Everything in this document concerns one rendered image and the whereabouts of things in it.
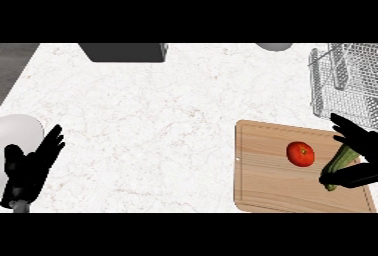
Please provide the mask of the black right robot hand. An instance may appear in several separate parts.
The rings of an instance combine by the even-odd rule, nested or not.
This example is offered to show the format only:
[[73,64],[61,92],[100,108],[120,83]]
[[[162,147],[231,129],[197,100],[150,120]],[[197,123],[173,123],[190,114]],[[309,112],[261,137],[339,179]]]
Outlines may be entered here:
[[334,140],[346,144],[367,159],[367,163],[340,169],[336,173],[323,174],[320,183],[357,188],[378,182],[378,133],[367,131],[339,114],[331,114],[334,130],[340,135]]

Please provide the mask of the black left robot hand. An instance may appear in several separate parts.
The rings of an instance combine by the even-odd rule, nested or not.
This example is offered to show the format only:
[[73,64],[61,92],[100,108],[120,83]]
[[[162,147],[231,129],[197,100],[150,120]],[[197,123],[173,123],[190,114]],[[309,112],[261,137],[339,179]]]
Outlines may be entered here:
[[32,203],[38,200],[51,168],[66,147],[63,126],[55,125],[39,148],[24,154],[18,145],[5,147],[5,173],[8,183],[0,199],[0,206],[14,210],[18,200]]

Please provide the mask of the red tomato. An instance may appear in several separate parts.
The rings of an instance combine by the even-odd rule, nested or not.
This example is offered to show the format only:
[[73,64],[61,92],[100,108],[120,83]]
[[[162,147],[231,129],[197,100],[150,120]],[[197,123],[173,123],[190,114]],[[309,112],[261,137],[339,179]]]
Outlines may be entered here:
[[314,148],[300,141],[287,146],[287,158],[297,167],[309,167],[315,162]]

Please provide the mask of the wooden cutting board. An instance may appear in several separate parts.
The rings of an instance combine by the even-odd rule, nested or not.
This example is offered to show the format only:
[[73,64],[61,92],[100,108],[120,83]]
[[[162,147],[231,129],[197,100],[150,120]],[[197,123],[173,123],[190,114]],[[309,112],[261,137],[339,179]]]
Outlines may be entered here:
[[[296,166],[287,158],[287,146],[306,143],[315,150],[315,162]],[[320,183],[323,168],[340,148],[334,133],[258,121],[235,126],[237,207],[250,212],[370,212],[376,211],[367,186],[330,192]]]

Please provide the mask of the green cucumber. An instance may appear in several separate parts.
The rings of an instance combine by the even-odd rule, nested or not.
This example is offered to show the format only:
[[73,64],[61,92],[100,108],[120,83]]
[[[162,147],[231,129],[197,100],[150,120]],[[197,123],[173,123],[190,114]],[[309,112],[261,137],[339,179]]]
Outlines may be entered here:
[[321,172],[320,182],[328,191],[334,191],[337,186],[348,181],[349,173],[346,168],[359,156],[361,154],[343,144]]

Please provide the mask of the white plate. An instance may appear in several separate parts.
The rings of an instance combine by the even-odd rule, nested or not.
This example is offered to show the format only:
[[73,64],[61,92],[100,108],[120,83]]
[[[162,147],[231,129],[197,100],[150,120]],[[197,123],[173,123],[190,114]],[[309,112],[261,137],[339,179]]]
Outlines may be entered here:
[[38,149],[44,138],[45,129],[33,116],[12,114],[0,117],[0,196],[10,180],[5,173],[5,147],[15,144],[29,154]]

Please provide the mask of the dark grey sink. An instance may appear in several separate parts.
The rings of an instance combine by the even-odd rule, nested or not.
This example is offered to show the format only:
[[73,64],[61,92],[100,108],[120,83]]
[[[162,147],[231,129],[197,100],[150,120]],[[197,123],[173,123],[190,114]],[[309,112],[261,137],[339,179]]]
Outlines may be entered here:
[[39,43],[0,43],[0,104],[21,76]]

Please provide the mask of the grey round object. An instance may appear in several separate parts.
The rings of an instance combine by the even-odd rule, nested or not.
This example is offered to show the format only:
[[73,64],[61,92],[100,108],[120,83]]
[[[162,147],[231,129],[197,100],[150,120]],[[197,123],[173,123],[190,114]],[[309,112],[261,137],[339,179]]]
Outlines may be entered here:
[[259,43],[259,46],[268,51],[281,52],[290,49],[293,44],[292,43]]

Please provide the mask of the dark grey appliance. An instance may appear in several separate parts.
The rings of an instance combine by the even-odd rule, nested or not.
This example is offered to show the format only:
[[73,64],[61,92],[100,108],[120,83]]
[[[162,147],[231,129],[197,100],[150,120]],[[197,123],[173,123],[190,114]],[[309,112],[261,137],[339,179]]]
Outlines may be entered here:
[[80,43],[94,62],[165,62],[168,43]]

